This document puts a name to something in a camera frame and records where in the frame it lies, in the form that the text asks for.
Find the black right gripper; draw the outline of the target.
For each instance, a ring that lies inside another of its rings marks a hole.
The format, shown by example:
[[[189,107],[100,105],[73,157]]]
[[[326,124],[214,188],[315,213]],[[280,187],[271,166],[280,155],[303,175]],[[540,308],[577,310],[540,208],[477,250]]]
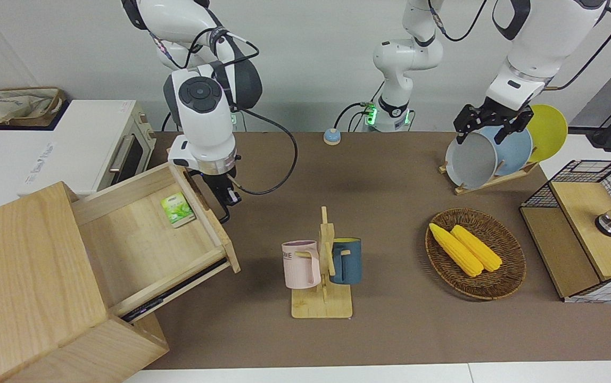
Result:
[[[219,175],[201,173],[203,181],[208,185],[223,210],[224,215],[218,219],[220,224],[225,224],[231,218],[228,207],[234,206],[242,201],[242,198],[235,191],[234,185],[230,180],[230,177],[236,177],[236,175],[236,169],[231,169],[229,172]]]

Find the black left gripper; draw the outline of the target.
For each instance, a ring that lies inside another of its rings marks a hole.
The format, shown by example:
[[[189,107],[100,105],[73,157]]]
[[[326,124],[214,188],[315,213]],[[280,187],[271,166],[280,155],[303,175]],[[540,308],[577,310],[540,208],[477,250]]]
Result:
[[[520,111],[513,111],[494,101],[485,101],[479,107],[466,104],[455,118],[457,144],[461,145],[471,131],[486,126],[502,126],[494,136],[496,145],[500,145],[510,134],[522,131],[533,116],[531,106],[525,106]]]

